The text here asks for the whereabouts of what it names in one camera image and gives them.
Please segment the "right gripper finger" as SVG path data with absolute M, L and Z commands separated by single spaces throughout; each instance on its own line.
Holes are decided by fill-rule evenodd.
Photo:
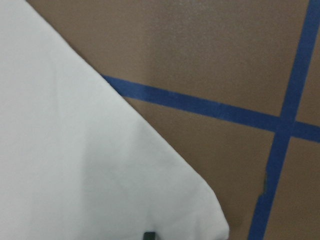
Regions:
M 156 233 L 153 231 L 147 231 L 143 234 L 142 240 L 156 240 Z

